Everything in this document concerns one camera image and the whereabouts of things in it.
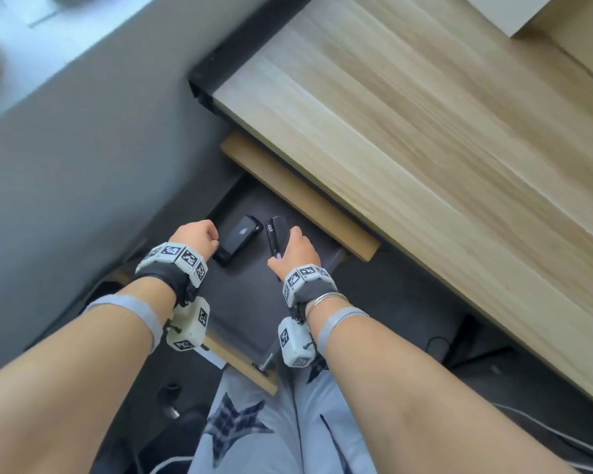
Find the desk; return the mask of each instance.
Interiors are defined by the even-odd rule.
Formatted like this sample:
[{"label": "desk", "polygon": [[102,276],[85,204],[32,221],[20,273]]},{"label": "desk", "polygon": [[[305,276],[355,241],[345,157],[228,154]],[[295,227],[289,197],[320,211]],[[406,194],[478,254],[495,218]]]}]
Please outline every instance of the desk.
[{"label": "desk", "polygon": [[313,0],[213,103],[593,398],[593,78],[463,0]]}]

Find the light blue pants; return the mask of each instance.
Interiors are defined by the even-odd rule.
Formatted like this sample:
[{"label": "light blue pants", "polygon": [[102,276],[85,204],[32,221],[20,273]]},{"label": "light blue pants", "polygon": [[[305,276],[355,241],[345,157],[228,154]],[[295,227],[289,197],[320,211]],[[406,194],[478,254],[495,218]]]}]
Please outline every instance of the light blue pants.
[{"label": "light blue pants", "polygon": [[228,368],[190,474],[376,474],[360,429],[323,358],[275,396]]}]

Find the gray wall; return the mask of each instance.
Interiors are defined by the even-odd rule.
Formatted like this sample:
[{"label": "gray wall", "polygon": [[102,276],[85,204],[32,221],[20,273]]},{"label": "gray wall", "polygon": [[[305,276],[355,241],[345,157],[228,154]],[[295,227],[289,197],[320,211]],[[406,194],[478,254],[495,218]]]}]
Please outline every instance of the gray wall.
[{"label": "gray wall", "polygon": [[0,119],[0,367],[166,205],[156,237],[237,178],[184,75],[263,1],[155,0]]}]

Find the forearm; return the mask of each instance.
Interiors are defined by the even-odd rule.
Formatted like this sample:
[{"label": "forearm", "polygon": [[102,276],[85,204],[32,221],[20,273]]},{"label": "forearm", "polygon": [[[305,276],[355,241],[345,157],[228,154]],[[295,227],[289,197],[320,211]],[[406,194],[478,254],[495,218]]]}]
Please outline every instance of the forearm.
[{"label": "forearm", "polygon": [[[309,323],[314,339],[343,304],[335,299],[317,306]],[[574,472],[433,358],[371,318],[337,325],[325,357],[380,473]]]},{"label": "forearm", "polygon": [[[119,294],[149,304],[162,324],[175,304],[173,291],[155,278]],[[152,342],[134,313],[103,305],[2,369],[0,473],[87,472]]]}]

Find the white wristband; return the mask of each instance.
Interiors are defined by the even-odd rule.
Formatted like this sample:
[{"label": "white wristband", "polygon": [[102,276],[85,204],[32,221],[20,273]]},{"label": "white wristband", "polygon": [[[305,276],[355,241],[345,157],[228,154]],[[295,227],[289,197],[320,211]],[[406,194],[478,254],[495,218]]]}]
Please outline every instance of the white wristband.
[{"label": "white wristband", "polygon": [[320,352],[321,356],[325,357],[327,341],[329,340],[329,335],[332,334],[334,327],[338,326],[338,323],[340,323],[341,321],[353,316],[369,317],[369,315],[363,310],[351,306],[349,308],[340,309],[335,314],[332,314],[332,316],[327,320],[325,326],[323,326],[323,329],[321,329],[319,339],[316,342],[316,349],[318,352]]},{"label": "white wristband", "polygon": [[158,347],[158,343],[160,343],[160,338],[162,337],[162,326],[160,321],[158,321],[158,316],[156,316],[156,313],[154,313],[154,310],[152,310],[149,304],[134,296],[108,294],[107,296],[103,296],[102,298],[91,302],[84,310],[83,314],[86,314],[91,309],[101,306],[102,304],[113,304],[114,306],[120,306],[121,308],[132,311],[136,316],[143,320],[152,332],[154,342],[152,343],[151,353]]}]

